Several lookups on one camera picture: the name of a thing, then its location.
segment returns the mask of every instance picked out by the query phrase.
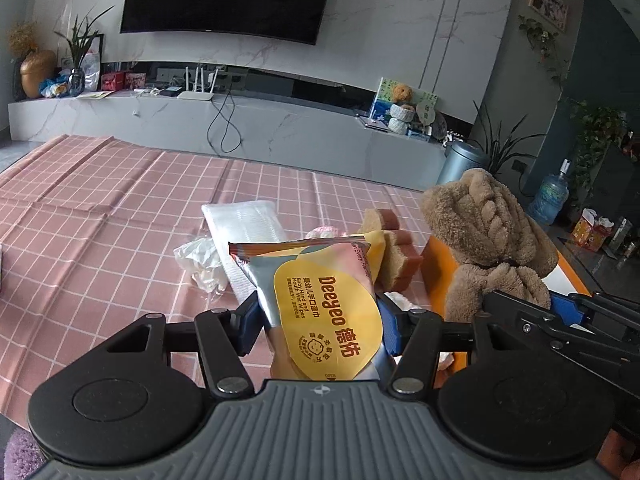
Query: white router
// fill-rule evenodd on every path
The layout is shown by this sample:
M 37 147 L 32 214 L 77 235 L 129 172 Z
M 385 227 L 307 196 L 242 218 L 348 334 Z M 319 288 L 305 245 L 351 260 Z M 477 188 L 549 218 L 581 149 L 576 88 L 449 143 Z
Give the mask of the white router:
M 198 73 L 200 73 L 200 91 L 197 92 L 198 87 Z M 193 101 L 211 101 L 213 99 L 213 86 L 216 83 L 216 77 L 218 76 L 218 69 L 216 69 L 216 73 L 213 75 L 211 81 L 211 91 L 204 91 L 204 67 L 200 68 L 196 67 L 196 81 L 193 82 L 193 91 L 189 90 L 189 67 L 187 67 L 184 71 L 184 81 L 186 84 L 186 91 L 178 94 L 178 99 L 191 99 Z

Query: purple fluffy rug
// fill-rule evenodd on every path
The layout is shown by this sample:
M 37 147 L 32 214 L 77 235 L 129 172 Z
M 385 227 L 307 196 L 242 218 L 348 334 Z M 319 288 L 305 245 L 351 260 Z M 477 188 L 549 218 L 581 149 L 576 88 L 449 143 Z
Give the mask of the purple fluffy rug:
M 24 480 L 44 464 L 44 457 L 28 431 L 15 430 L 4 452 L 4 480 Z

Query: pink and white fabric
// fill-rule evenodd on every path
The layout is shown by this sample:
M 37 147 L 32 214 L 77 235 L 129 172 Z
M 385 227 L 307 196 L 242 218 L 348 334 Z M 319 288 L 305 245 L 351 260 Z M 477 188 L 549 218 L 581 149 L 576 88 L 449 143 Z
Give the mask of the pink and white fabric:
M 206 232 L 205 203 L 272 200 L 290 238 L 318 226 L 355 232 L 366 208 L 395 210 L 416 247 L 429 231 L 419 193 L 310 171 L 163 152 L 113 138 L 61 136 L 0 174 L 0 411 L 26 425 L 31 393 L 49 376 L 149 312 L 191 320 L 235 308 L 175 262 Z M 406 296 L 428 305 L 420 276 Z M 264 336 L 242 359 L 259 387 L 271 364 Z M 173 366 L 194 380 L 198 361 Z

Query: wet wipes package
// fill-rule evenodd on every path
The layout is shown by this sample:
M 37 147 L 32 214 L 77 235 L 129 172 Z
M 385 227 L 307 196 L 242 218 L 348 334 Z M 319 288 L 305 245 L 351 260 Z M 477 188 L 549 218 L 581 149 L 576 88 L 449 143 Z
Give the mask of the wet wipes package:
M 258 288 L 274 378 L 352 380 L 380 352 L 368 249 L 361 236 L 229 244 Z

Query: gray ribbed panel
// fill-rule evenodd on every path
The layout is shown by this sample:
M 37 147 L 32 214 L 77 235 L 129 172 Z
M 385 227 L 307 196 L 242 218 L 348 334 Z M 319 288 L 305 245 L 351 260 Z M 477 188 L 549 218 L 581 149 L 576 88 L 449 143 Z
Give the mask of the gray ribbed panel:
M 608 479 L 594 463 L 520 472 L 485 463 L 445 436 L 423 404 L 375 383 L 270 381 L 250 400 L 224 402 L 183 448 L 144 466 L 83 471 L 47 464 L 34 480 Z

